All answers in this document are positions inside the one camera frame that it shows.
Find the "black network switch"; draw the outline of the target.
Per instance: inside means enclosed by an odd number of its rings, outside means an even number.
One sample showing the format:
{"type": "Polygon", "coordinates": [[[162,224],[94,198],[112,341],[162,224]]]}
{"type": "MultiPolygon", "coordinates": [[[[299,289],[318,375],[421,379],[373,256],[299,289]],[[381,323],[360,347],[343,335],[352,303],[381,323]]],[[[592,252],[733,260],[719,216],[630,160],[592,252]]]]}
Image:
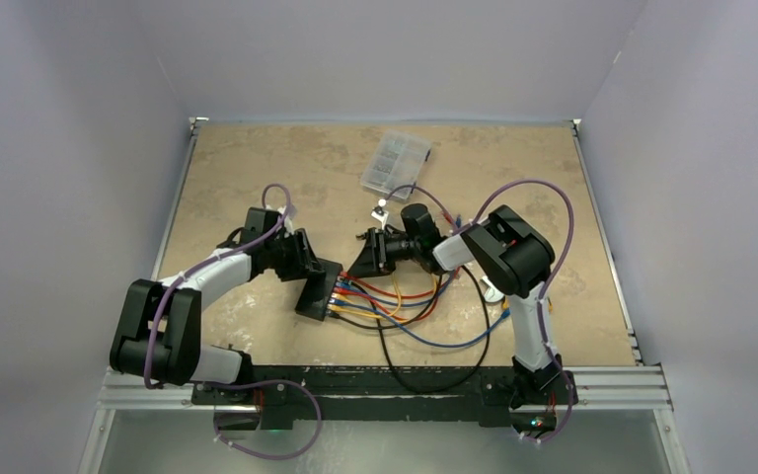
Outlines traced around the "black network switch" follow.
{"type": "Polygon", "coordinates": [[[306,278],[294,311],[296,314],[323,322],[330,313],[333,292],[343,271],[342,264],[320,259],[320,270],[306,278]]]}

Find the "clear plastic parts box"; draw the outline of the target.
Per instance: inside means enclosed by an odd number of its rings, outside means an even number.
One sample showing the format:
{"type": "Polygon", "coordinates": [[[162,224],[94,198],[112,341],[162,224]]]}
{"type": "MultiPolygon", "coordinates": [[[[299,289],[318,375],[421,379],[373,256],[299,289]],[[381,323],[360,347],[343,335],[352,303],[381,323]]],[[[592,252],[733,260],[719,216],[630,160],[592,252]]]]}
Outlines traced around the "clear plastic parts box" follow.
{"type": "Polygon", "coordinates": [[[432,149],[432,142],[401,131],[387,130],[360,177],[360,184],[370,192],[388,199],[406,202],[432,149]]]}

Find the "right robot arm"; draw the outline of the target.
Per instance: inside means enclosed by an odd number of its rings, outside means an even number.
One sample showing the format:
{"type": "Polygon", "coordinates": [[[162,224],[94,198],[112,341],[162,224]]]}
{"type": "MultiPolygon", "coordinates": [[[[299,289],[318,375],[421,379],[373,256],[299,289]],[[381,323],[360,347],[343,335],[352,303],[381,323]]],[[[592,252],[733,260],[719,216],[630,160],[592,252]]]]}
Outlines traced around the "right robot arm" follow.
{"type": "Polygon", "coordinates": [[[477,263],[507,300],[517,394],[529,402],[549,394],[560,377],[561,358],[548,330],[547,288],[556,257],[548,240],[507,205],[450,236],[441,234],[424,204],[405,206],[401,218],[402,229],[385,225],[358,236],[364,246],[345,277],[389,276],[403,261],[413,261],[433,276],[477,263]]]}

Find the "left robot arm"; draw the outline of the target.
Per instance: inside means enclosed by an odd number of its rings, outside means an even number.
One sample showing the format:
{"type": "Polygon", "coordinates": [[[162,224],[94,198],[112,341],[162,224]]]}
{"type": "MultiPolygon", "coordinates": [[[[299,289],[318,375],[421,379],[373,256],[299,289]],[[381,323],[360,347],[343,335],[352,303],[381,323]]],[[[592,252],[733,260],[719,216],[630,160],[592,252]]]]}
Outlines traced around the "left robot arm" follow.
{"type": "Polygon", "coordinates": [[[141,376],[149,388],[216,384],[229,403],[244,403],[255,390],[252,358],[243,351],[204,344],[203,311],[231,290],[274,271],[282,281],[303,281],[294,310],[321,321],[341,270],[341,264],[315,255],[307,232],[292,229],[284,212],[252,207],[244,225],[204,261],[177,276],[138,279],[129,286],[110,366],[141,376]]]}

